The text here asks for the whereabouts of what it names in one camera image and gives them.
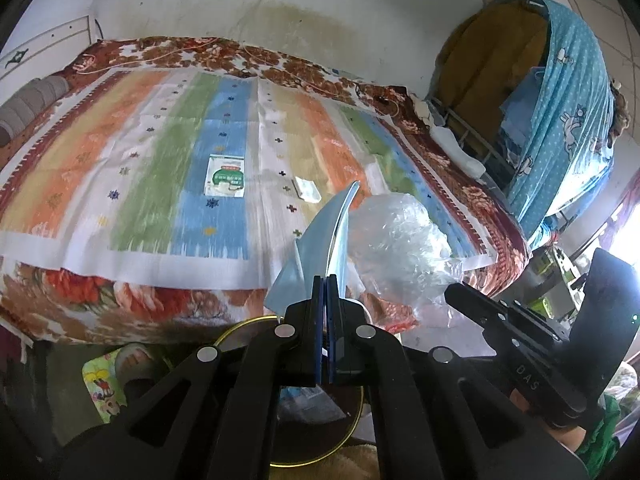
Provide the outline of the person's right hand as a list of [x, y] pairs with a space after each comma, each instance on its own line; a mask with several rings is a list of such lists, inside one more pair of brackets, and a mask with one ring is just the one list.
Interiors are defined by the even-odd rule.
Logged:
[[576, 452], [582, 445], [586, 437], [586, 430], [582, 427], [575, 426], [563, 429], [554, 429], [550, 427], [542, 418], [534, 414], [529, 402], [518, 390], [513, 389], [510, 393], [510, 401], [525, 415], [533, 419], [541, 428], [555, 440], [560, 442], [568, 450]]

